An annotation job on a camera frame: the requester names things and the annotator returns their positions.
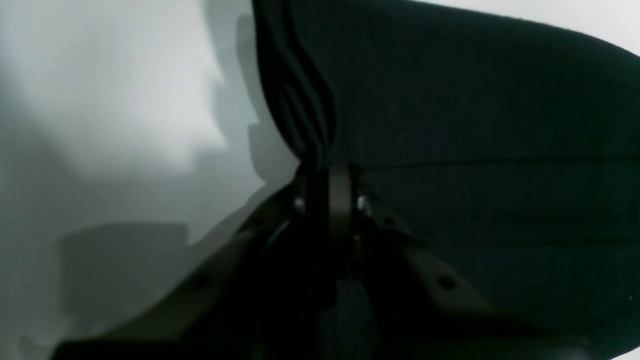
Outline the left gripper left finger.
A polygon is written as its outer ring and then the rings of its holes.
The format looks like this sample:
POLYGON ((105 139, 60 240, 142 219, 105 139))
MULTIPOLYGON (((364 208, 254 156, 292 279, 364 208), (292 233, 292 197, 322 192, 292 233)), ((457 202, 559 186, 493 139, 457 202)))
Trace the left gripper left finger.
POLYGON ((291 285, 274 275, 294 260, 278 246, 306 210, 308 178, 297 175, 211 255, 149 310, 102 335, 65 341, 55 360, 263 360, 271 340, 263 333, 276 306, 267 290, 291 285))

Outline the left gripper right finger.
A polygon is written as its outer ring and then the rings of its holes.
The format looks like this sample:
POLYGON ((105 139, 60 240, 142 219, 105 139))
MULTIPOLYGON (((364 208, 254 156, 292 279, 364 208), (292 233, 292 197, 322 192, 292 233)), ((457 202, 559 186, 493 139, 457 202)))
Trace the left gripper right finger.
POLYGON ((352 165, 327 171, 329 234, 341 274, 360 280, 378 331, 374 360, 591 360, 589 342, 501 312, 439 259, 352 165))

